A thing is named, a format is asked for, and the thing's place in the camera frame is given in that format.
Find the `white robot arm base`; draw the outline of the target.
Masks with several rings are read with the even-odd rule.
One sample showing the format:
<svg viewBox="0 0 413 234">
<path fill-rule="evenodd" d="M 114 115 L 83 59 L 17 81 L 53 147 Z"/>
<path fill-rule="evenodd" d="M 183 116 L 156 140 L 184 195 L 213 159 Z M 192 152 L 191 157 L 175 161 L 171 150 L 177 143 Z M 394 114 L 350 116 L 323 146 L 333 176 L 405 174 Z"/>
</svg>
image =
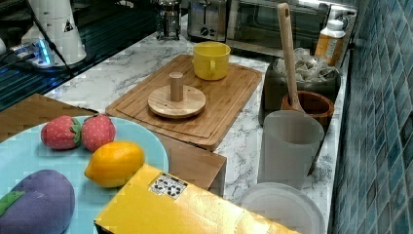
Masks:
<svg viewBox="0 0 413 234">
<path fill-rule="evenodd" d="M 39 68 L 80 65 L 87 58 L 70 0 L 26 0 L 33 25 L 10 49 Z"/>
</svg>

